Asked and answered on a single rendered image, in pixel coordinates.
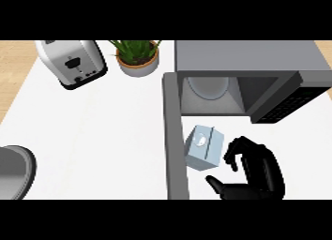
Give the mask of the potted green plant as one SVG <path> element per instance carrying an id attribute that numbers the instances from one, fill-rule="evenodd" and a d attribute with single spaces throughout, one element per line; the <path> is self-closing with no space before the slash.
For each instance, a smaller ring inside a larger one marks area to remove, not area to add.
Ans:
<path id="1" fill-rule="evenodd" d="M 160 41 L 153 40 L 110 40 L 116 48 L 116 60 L 121 71 L 129 77 L 147 76 L 159 66 Z"/>

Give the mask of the grey microwave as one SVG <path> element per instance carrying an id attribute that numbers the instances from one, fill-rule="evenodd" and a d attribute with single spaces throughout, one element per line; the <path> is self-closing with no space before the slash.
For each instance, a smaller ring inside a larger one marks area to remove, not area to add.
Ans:
<path id="1" fill-rule="evenodd" d="M 174 56 L 184 116 L 273 124 L 332 87 L 311 40 L 178 40 Z"/>

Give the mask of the pale blue milk carton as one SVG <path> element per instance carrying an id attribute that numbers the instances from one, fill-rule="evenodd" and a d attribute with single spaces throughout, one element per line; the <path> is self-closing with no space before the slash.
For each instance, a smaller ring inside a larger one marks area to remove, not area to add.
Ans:
<path id="1" fill-rule="evenodd" d="M 220 163 L 224 134 L 212 127 L 196 125 L 186 140 L 186 164 L 203 171 Z"/>

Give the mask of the grey microwave door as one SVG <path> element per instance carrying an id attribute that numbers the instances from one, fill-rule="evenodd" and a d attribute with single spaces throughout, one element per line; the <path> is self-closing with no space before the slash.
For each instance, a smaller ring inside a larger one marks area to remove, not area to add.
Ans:
<path id="1" fill-rule="evenodd" d="M 162 78 L 165 119 L 165 182 L 166 198 L 188 199 L 187 166 L 180 112 L 177 74 L 168 72 Z"/>

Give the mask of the silver toaster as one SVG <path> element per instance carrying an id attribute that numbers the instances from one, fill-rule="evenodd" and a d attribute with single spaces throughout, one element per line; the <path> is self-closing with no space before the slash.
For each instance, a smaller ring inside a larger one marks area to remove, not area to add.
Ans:
<path id="1" fill-rule="evenodd" d="M 36 40 L 38 57 L 64 89 L 73 90 L 107 71 L 94 40 Z"/>

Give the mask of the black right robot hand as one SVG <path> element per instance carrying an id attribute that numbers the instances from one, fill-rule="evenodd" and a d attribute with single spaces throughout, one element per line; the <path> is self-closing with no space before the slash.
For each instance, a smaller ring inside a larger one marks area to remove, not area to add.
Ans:
<path id="1" fill-rule="evenodd" d="M 220 195 L 221 200 L 282 200 L 284 196 L 284 182 L 271 150 L 264 144 L 256 144 L 245 136 L 228 143 L 222 156 L 231 170 L 237 171 L 234 156 L 240 156 L 246 184 L 224 184 L 211 175 L 206 182 Z"/>

